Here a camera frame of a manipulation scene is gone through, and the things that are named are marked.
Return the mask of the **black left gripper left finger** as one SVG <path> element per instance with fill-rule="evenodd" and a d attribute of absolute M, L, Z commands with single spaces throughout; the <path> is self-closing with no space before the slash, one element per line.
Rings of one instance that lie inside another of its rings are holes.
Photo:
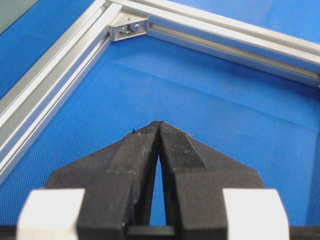
<path fill-rule="evenodd" d="M 78 233 L 124 233 L 150 222 L 159 122 L 58 168 L 46 189 L 84 189 Z"/>

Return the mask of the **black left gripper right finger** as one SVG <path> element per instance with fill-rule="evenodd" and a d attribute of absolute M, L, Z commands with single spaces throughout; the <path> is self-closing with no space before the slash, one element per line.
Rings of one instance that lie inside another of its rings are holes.
<path fill-rule="evenodd" d="M 166 223 L 182 240 L 225 240 L 224 188 L 262 189 L 252 168 L 161 121 L 159 157 Z"/>

